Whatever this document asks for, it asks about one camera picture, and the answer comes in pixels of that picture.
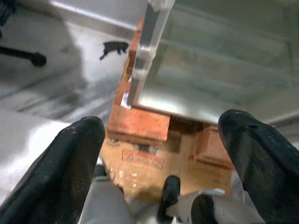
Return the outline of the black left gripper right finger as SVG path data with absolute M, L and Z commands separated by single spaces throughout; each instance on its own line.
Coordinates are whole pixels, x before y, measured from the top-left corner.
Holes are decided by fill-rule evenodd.
M 299 222 L 299 151 L 247 112 L 230 109 L 218 131 L 257 212 L 267 224 Z

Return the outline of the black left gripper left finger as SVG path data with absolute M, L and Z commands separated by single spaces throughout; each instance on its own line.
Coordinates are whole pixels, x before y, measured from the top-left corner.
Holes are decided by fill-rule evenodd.
M 104 139 L 96 116 L 62 129 L 1 205 L 1 223 L 76 224 Z

